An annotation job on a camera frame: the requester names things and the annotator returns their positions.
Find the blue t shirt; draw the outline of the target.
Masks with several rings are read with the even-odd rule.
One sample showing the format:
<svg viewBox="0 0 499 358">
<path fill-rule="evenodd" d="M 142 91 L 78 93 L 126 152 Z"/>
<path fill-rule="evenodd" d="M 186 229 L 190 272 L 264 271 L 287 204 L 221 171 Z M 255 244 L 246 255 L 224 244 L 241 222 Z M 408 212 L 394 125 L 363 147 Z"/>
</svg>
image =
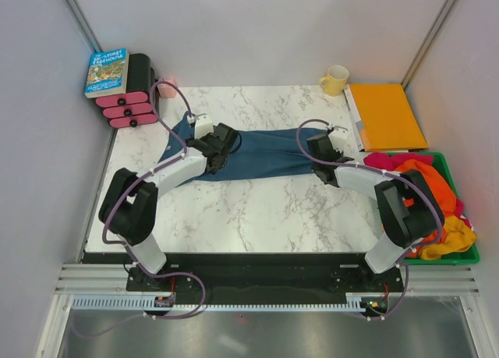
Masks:
<svg viewBox="0 0 499 358">
<path fill-rule="evenodd" d="M 187 122 L 188 112 L 176 124 L 168 137 L 168 144 L 158 163 L 162 164 L 169 158 L 176 158 L 183 152 L 181 142 L 193 137 L 193 128 Z M 290 175 L 311 174 L 312 161 L 307 158 L 301 147 L 306 146 L 306 140 L 322 130 L 304 128 L 300 130 L 300 141 L 296 140 L 295 129 L 241 131 L 233 145 L 239 149 L 228 156 L 225 167 L 216 174 L 204 173 L 195 180 L 206 182 L 237 181 L 247 179 L 265 179 Z"/>
</svg>

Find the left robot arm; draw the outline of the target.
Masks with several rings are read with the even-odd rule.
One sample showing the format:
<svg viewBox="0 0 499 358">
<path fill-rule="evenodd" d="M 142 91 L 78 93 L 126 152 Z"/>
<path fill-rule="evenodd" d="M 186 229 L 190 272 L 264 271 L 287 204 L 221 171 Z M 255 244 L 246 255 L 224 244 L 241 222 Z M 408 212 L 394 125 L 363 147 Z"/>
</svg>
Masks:
<svg viewBox="0 0 499 358">
<path fill-rule="evenodd" d="M 120 238 L 152 289 L 165 289 L 172 278 L 165 267 L 167 257 L 152 233 L 158 200 L 191 179 L 217 173 L 241 143 L 237 130 L 220 123 L 181 142 L 182 150 L 142 175 L 126 168 L 114 174 L 98 213 L 104 223 L 102 236 L 110 231 Z"/>
</svg>

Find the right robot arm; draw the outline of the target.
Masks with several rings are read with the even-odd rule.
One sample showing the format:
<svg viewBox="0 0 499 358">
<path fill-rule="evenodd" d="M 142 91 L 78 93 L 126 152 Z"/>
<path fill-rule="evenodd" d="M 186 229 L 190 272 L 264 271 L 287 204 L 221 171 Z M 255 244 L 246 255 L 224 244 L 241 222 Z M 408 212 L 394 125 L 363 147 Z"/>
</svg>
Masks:
<svg viewBox="0 0 499 358">
<path fill-rule="evenodd" d="M 377 203 L 384 233 L 366 252 L 357 281 L 365 290 L 375 290 L 385 281 L 385 272 L 426 237 L 444 225 L 442 212 L 421 172 L 384 172 L 358 165 L 334 149 L 326 134 L 307 141 L 312 170 L 326 185 L 354 190 Z"/>
</svg>

